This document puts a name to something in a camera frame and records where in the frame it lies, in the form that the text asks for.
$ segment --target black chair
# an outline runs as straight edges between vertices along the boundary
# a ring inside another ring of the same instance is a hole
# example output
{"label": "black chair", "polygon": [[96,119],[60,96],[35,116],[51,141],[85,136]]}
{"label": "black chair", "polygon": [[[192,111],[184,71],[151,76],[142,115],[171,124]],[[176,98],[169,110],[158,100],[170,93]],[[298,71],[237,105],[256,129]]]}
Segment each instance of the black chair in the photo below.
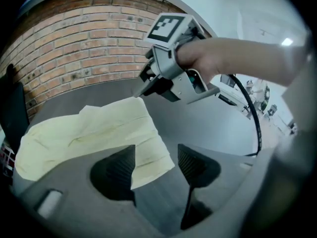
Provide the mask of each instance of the black chair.
{"label": "black chair", "polygon": [[21,82],[14,84],[12,91],[1,98],[0,105],[1,127],[11,149],[17,154],[21,138],[29,126],[23,84]]}

